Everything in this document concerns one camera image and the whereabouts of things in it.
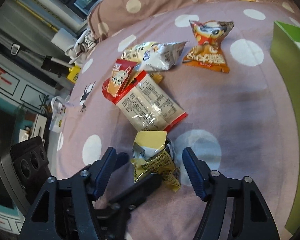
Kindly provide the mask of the white popcorn snack bag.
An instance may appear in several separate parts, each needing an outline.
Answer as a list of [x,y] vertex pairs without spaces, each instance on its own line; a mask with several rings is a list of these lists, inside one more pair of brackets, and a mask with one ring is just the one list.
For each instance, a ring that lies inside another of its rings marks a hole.
[[168,71],[178,62],[186,43],[145,42],[126,49],[121,59],[136,62],[138,72]]

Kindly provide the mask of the yellow snack bag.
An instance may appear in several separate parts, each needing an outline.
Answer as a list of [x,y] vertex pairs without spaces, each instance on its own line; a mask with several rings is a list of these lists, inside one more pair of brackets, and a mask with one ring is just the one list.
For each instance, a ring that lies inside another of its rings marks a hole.
[[159,174],[170,190],[177,192],[180,189],[180,170],[175,163],[174,145],[165,131],[138,132],[132,154],[130,162],[133,165],[135,183],[149,174]]

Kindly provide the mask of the striped white cloth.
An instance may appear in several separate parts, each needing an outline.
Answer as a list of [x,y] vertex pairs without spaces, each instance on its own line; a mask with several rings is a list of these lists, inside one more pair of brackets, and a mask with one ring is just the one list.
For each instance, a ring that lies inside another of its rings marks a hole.
[[69,64],[82,66],[99,41],[100,39],[95,38],[93,31],[89,28],[85,29],[75,44],[65,51],[65,55],[70,58]]

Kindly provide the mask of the white paper roll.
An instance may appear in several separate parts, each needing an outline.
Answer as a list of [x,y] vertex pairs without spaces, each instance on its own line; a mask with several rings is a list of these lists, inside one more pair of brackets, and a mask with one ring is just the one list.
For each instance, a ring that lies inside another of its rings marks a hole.
[[51,42],[63,52],[67,51],[69,47],[73,46],[76,41],[77,39],[63,28],[59,29],[59,31],[51,40]]

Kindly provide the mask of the orange rice cracker pack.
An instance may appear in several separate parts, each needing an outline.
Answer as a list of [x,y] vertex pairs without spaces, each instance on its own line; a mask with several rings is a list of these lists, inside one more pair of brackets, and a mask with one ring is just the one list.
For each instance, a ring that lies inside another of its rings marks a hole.
[[159,73],[149,73],[149,76],[152,78],[152,80],[156,83],[159,84],[163,80],[163,76]]

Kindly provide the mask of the red milk tea packet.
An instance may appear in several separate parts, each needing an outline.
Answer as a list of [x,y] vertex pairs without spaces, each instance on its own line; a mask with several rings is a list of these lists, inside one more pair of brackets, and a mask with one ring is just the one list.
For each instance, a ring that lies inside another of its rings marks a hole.
[[126,87],[133,69],[138,65],[137,62],[124,59],[117,59],[111,72],[111,77],[104,81],[102,86],[103,96],[113,101]]

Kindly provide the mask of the polka dot bed cover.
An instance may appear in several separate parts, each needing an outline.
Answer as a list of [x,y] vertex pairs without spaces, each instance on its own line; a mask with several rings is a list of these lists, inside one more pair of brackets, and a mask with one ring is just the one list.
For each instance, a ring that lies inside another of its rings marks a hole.
[[181,187],[162,185],[132,213],[129,239],[192,239],[205,203],[194,193],[182,162],[190,147],[221,174],[253,178],[280,236],[298,184],[299,142],[285,83],[270,55],[274,22],[300,27],[300,13],[276,3],[190,4],[134,24],[119,18],[117,31],[89,56],[71,93],[58,140],[56,176],[69,178],[101,158],[108,147],[131,153],[137,131],[119,105],[102,94],[115,61],[143,42],[197,43],[191,21],[232,21],[221,44],[228,74],[178,62],[162,73],[162,90],[183,113],[168,131],[180,168]]

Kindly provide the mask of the red-edged white snack pack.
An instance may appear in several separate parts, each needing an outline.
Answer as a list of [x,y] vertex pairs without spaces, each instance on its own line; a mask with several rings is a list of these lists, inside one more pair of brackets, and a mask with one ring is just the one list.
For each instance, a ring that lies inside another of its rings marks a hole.
[[144,70],[113,100],[113,104],[138,132],[168,132],[187,117],[187,113]]

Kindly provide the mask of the orange cartoon snack bag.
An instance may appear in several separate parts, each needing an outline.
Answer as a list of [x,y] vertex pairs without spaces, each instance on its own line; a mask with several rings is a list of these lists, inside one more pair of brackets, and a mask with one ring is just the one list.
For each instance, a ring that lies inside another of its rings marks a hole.
[[234,22],[190,21],[190,26],[197,45],[183,58],[183,64],[228,74],[230,68],[221,49],[221,42],[232,31]]

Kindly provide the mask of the white plastic bag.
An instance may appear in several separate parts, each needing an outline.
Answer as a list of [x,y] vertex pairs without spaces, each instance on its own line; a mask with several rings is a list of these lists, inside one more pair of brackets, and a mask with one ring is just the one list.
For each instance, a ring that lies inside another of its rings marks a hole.
[[52,109],[52,118],[49,130],[51,132],[59,133],[61,131],[62,121],[65,118],[67,111],[74,109],[75,105],[70,102],[70,95],[66,98],[55,96],[51,99],[50,106]]

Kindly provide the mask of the green cardboard box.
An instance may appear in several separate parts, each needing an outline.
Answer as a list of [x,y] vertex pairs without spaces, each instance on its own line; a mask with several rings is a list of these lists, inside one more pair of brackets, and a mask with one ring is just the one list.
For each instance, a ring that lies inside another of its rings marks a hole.
[[293,207],[286,229],[293,235],[300,233],[300,27],[274,21],[270,55],[288,91],[298,129],[299,171]]

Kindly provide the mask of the yellow small box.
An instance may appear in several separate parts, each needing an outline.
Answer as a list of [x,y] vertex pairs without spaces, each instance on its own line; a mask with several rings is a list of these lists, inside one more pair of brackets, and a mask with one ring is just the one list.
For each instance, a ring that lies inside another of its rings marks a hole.
[[71,81],[72,83],[76,83],[77,82],[77,79],[79,77],[79,74],[80,74],[80,71],[81,71],[81,67],[80,66],[73,66],[72,68],[69,69],[69,74],[67,75],[67,79],[69,81]]

